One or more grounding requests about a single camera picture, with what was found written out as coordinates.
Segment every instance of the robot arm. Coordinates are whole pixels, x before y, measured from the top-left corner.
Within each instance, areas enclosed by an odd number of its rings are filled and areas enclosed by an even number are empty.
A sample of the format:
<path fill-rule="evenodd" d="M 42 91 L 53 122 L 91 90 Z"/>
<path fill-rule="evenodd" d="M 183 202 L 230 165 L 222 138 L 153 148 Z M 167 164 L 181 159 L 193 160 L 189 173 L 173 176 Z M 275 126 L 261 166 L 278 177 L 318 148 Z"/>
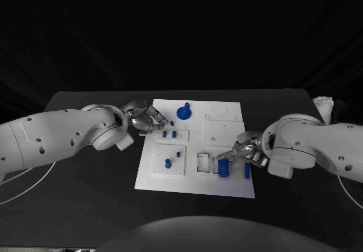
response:
<path fill-rule="evenodd" d="M 73 156 L 92 145 L 105 150 L 114 144 L 124 150 L 132 143 L 127 129 L 140 135 L 163 129 L 167 119 L 145 101 L 121 109 L 95 104 L 82 110 L 39 113 L 0 125 L 0 174 L 37 167 Z"/>
<path fill-rule="evenodd" d="M 262 134 L 245 132 L 230 152 L 219 159 L 242 157 L 265 167 L 272 175 L 292 176 L 292 168 L 307 169 L 315 162 L 341 177 L 363 182 L 363 127 L 323 125 L 304 114 L 287 115 Z"/>

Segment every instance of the white cable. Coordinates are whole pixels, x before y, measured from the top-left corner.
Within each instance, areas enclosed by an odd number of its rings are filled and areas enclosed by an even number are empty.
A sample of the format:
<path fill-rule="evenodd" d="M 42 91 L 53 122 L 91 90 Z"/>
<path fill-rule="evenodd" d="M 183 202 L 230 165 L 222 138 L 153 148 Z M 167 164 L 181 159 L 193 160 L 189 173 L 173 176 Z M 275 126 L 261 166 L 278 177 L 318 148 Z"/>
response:
<path fill-rule="evenodd" d="M 356 202 L 356 200 L 354 200 L 353 197 L 350 196 L 350 193 L 349 193 L 347 190 L 346 190 L 346 187 L 344 187 L 344 185 L 343 185 L 343 183 L 341 183 L 341 180 L 340 180 L 340 176 L 337 176 L 337 177 L 338 177 L 338 182 L 340 182 L 340 185 L 341 185 L 341 187 L 343 187 L 343 189 L 344 189 L 346 194 L 349 195 L 350 199 L 351 199 L 353 202 L 357 204 L 357 206 L 363 209 L 363 206 Z"/>
<path fill-rule="evenodd" d="M 0 185 L 6 184 L 9 181 L 14 180 L 17 177 L 20 177 L 22 175 L 24 175 L 35 167 L 29 168 L 24 172 L 22 172 L 20 174 L 17 174 L 14 177 L 11 177 L 9 180 L 4 180 Z"/>
<path fill-rule="evenodd" d="M 43 178 L 46 177 L 46 175 L 49 174 L 49 172 L 52 171 L 52 168 L 55 166 L 55 163 L 52 164 L 52 167 L 49 168 L 46 174 L 43 175 L 42 179 L 32 185 L 32 187 L 23 192 L 20 193 L 16 197 L 13 197 L 11 199 L 6 200 L 4 202 L 0 203 L 0 205 L 6 204 L 9 201 L 11 201 L 13 199 L 16 199 L 17 197 L 20 197 L 27 191 L 30 191 L 30 189 L 39 184 L 39 182 L 43 180 Z"/>

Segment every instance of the blue object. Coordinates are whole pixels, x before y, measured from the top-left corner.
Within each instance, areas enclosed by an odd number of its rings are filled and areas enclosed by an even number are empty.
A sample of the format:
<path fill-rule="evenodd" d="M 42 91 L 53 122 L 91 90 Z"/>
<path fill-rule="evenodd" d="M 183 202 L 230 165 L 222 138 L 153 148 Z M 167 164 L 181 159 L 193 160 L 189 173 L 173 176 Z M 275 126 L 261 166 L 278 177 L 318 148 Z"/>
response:
<path fill-rule="evenodd" d="M 249 179 L 249 173 L 251 173 L 251 164 L 245 164 L 245 179 Z"/>
<path fill-rule="evenodd" d="M 164 167 L 169 169 L 171 167 L 170 159 L 164 160 Z"/>
<path fill-rule="evenodd" d="M 190 105 L 186 102 L 186 105 L 181 108 L 179 108 L 176 111 L 176 115 L 181 120 L 187 120 L 192 116 L 192 111 L 190 111 L 189 107 L 190 107 Z"/>
<path fill-rule="evenodd" d="M 217 173 L 220 177 L 229 177 L 229 160 L 220 159 L 217 161 Z"/>

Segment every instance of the black tabletop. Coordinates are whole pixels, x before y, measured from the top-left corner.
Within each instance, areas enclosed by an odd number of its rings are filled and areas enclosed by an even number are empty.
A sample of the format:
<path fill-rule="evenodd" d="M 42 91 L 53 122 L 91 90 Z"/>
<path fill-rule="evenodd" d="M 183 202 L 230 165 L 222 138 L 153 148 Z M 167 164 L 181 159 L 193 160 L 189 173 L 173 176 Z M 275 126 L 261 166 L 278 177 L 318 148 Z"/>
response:
<path fill-rule="evenodd" d="M 290 113 L 321 119 L 301 89 L 59 92 L 46 111 L 81 109 L 89 104 L 121 107 L 140 99 L 239 102 L 246 130 L 264 130 Z M 55 164 L 24 195 L 0 205 L 0 245 L 96 248 L 156 220 L 213 215 L 271 224 L 341 250 L 363 251 L 363 211 L 346 196 L 337 177 L 320 166 L 294 169 L 290 180 L 252 167 L 256 199 L 135 190 L 144 138 L 134 128 L 130 133 L 134 144 L 125 151 L 117 146 L 104 151 L 86 146 Z M 16 184 L 37 181 L 49 167 L 33 169 Z"/>

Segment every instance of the white board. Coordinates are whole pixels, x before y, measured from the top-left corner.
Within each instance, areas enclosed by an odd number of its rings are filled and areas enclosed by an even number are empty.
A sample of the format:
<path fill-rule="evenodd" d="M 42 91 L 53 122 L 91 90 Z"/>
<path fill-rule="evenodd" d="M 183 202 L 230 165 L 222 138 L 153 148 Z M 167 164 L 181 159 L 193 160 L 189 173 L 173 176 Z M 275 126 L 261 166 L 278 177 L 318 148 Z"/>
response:
<path fill-rule="evenodd" d="M 190 104 L 192 117 L 181 120 L 176 116 L 176 111 L 184 106 L 186 102 Z M 154 100 L 153 106 L 167 120 L 174 122 L 174 126 L 170 124 L 166 126 L 166 138 L 163 137 L 164 130 L 154 131 L 153 134 L 145 136 L 134 188 L 255 198 L 252 176 L 251 179 L 245 179 L 245 163 L 233 163 L 228 178 L 222 178 L 216 174 L 216 159 L 213 166 L 213 158 L 232 149 L 236 137 L 245 131 L 239 103 Z M 170 138 L 174 130 L 179 137 Z M 213 146 L 206 146 L 209 142 L 206 136 L 217 137 L 219 140 L 213 141 Z M 181 150 L 180 157 L 176 156 L 177 150 Z M 166 159 L 171 160 L 169 169 L 164 167 Z"/>

